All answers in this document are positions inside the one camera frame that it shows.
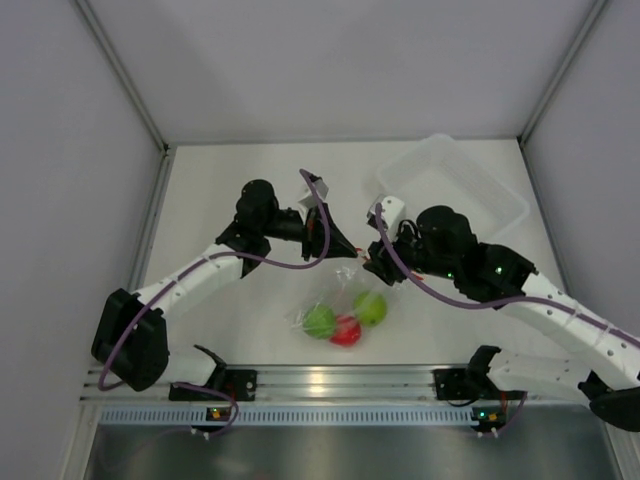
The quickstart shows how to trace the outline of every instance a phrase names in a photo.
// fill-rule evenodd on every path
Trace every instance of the gray floor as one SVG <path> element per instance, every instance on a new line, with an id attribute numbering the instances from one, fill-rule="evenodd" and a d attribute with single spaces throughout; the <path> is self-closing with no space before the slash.
<path id="1" fill-rule="evenodd" d="M 599 420 L 579 407 L 526 408 L 499 440 L 442 427 L 241 427 L 187 432 L 131 452 L 164 428 L 101 427 L 85 480 L 619 479 Z M 130 459 L 107 472 L 102 464 Z"/>

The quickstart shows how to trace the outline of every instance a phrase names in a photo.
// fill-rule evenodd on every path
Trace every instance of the red fruit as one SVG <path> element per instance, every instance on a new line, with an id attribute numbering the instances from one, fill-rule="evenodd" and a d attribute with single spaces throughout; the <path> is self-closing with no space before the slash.
<path id="1" fill-rule="evenodd" d="M 336 333 L 329 339 L 331 343 L 341 347 L 351 347 L 355 345 L 362 336 L 362 327 L 358 319 L 349 315 L 338 315 L 336 317 L 338 326 Z"/>

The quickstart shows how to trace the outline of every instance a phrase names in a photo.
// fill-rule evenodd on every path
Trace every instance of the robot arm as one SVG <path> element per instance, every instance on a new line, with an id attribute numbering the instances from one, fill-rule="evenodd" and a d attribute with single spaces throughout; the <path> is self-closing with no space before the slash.
<path id="1" fill-rule="evenodd" d="M 501 245 L 479 243 L 469 222 L 451 208 L 405 218 L 400 200 L 385 197 L 369 212 L 384 235 L 369 247 L 365 269 L 389 285 L 409 278 L 445 303 L 495 308 L 540 331 L 572 360 L 522 356 L 482 346 L 464 372 L 476 398 L 499 391 L 530 391 L 588 405 L 612 425 L 640 431 L 640 340 L 614 327 L 555 287 L 534 265 Z M 432 291 L 411 274 L 449 278 L 467 303 Z"/>
<path id="2" fill-rule="evenodd" d="M 265 260 L 271 250 L 267 238 L 298 242 L 305 260 L 319 258 L 327 238 L 320 208 L 329 226 L 323 257 L 357 257 L 331 219 L 324 202 L 328 188 L 321 178 L 304 175 L 307 188 L 297 210 L 281 210 L 269 182 L 251 181 L 242 189 L 231 224 L 200 256 L 153 285 L 112 293 L 93 341 L 93 357 L 136 391 L 177 381 L 219 389 L 224 362 L 199 346 L 173 349 L 170 355 L 167 324 L 179 321 L 191 307 L 244 278 L 263 261 L 278 264 Z"/>

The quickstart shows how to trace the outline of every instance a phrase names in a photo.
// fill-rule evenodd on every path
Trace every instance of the toy fruit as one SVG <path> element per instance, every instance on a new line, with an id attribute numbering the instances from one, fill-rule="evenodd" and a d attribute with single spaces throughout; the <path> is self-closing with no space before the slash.
<path id="1" fill-rule="evenodd" d="M 356 317 L 365 327 L 375 327 L 387 316 L 387 301 L 379 293 L 362 292 L 353 301 Z"/>
<path id="2" fill-rule="evenodd" d="M 313 338 L 329 338 L 336 331 L 336 316 L 326 305 L 316 305 L 309 310 L 302 321 L 302 329 Z"/>
<path id="3" fill-rule="evenodd" d="M 336 333 L 329 339 L 331 343 L 340 345 L 341 347 L 351 347 L 358 343 L 358 340 L 360 340 L 362 336 L 362 327 L 360 327 L 356 317 L 338 315 L 336 322 L 338 326 Z"/>

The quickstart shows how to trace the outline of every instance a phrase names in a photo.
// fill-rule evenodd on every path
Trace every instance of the plastic container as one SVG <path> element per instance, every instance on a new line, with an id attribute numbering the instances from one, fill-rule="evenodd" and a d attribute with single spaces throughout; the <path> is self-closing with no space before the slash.
<path id="1" fill-rule="evenodd" d="M 409 216 L 434 205 L 465 215 L 484 242 L 495 242 L 529 215 L 529 203 L 470 158 L 448 135 L 437 134 L 378 168 L 388 195 L 407 204 Z"/>

